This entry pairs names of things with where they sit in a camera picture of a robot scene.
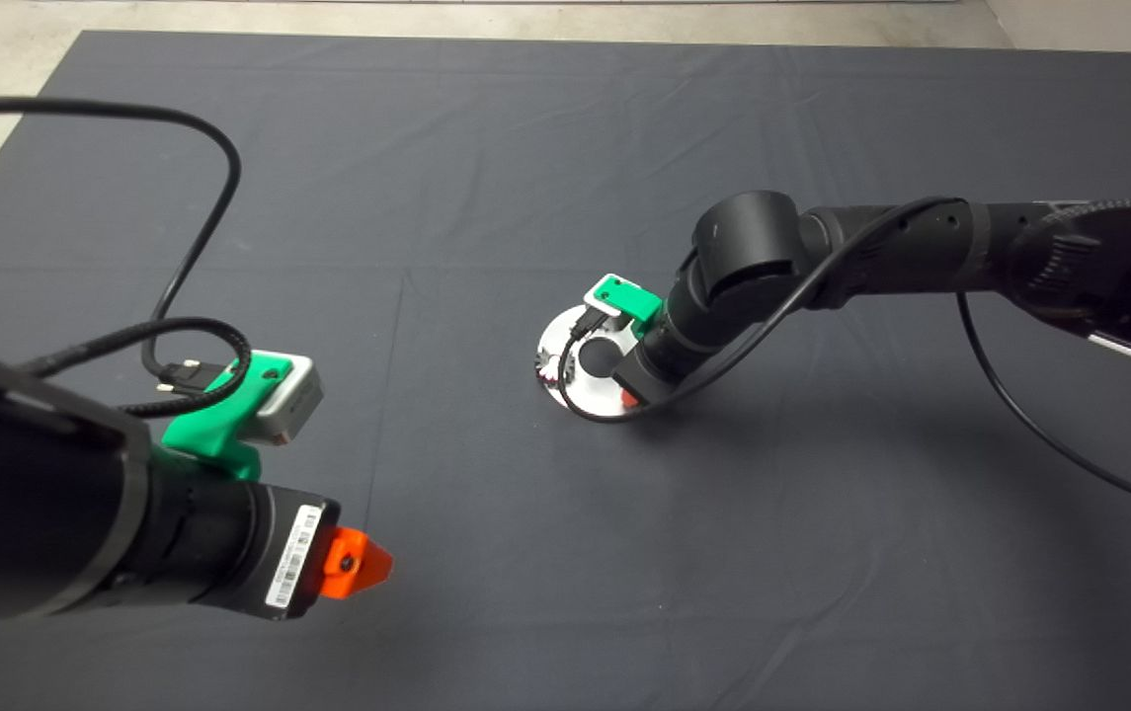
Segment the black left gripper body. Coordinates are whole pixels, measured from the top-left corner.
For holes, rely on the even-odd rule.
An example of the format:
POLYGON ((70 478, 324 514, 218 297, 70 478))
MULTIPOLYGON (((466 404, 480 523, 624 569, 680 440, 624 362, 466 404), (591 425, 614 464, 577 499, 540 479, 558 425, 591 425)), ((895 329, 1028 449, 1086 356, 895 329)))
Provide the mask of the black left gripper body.
POLYGON ((247 560, 244 612, 271 621, 303 617, 318 599, 342 505, 273 485, 254 489, 254 504, 261 517, 247 560))

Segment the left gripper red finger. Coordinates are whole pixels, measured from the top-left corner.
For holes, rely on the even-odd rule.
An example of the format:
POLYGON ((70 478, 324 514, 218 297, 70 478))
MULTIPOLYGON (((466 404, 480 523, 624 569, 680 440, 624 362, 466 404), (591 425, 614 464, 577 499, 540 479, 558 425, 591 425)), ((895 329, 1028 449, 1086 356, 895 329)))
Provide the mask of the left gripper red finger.
POLYGON ((365 532, 335 529, 322 566, 321 597, 345 599, 385 584, 392 575, 392 554, 365 532))

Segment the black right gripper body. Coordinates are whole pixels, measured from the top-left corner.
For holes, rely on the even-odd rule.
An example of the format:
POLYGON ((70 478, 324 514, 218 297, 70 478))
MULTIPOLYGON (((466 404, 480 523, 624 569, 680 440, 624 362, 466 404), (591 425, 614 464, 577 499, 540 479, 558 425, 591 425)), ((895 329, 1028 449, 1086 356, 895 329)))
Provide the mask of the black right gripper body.
POLYGON ((699 368, 699 352, 682 344, 637 344, 611 378, 641 405, 670 400, 687 378, 699 368))

